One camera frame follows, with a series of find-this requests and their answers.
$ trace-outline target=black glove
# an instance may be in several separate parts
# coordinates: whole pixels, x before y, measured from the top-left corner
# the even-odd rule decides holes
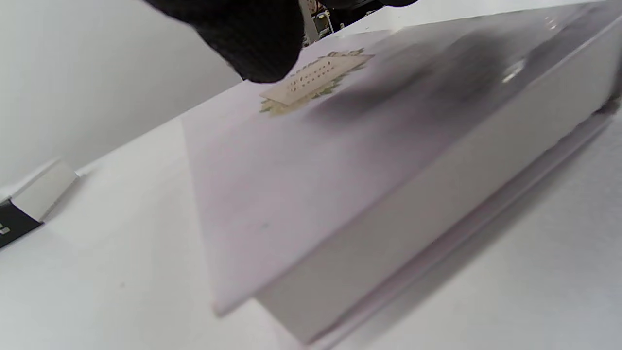
[[[292,69],[304,36],[298,0],[145,0],[194,27],[245,79],[272,83]],[[326,0],[346,2],[356,0]],[[405,6],[417,0],[381,0]]]

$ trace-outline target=white table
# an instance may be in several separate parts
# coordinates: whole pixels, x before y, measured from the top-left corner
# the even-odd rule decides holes
[[[569,2],[421,0],[339,35]],[[254,302],[211,314],[178,119],[81,172],[49,224],[0,252],[2,349],[277,349]],[[621,326],[622,115],[338,348],[619,349]]]

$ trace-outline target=white backdrop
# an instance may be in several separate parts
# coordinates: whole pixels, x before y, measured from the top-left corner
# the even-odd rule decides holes
[[[0,186],[56,156],[80,167],[239,81],[140,0],[0,0]]]

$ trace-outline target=white surface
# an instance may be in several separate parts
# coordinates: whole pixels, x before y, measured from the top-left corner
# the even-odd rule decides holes
[[[563,3],[421,0],[348,30]],[[621,148],[618,116],[338,349],[618,349]],[[211,315],[179,120],[84,172],[46,227],[0,251],[3,348],[277,349],[257,304]]]
[[[5,0],[0,23],[0,186],[59,156],[84,166],[240,81],[141,0]]]
[[[576,150],[593,140],[604,127],[610,124],[612,115],[595,115],[582,123],[571,135],[561,140],[554,148],[548,150],[537,161],[529,165],[518,177],[507,183],[490,197],[482,206],[461,220],[460,224],[452,227],[443,237],[434,242],[424,252],[411,260],[400,271],[383,283],[382,287],[366,297],[366,302],[351,310],[347,319],[344,319],[336,328],[316,341],[312,349],[323,350],[331,345],[338,344],[350,331],[363,324],[370,316],[401,295],[404,290],[419,281],[431,268],[444,260],[448,253],[477,234],[495,217],[510,207],[514,200],[525,194],[530,188],[546,177],[551,170],[569,159]],[[283,332],[283,338],[291,340],[292,336]]]

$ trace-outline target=black label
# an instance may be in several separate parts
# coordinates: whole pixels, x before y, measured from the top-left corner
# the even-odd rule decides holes
[[[8,200],[0,203],[0,248],[41,226]]]

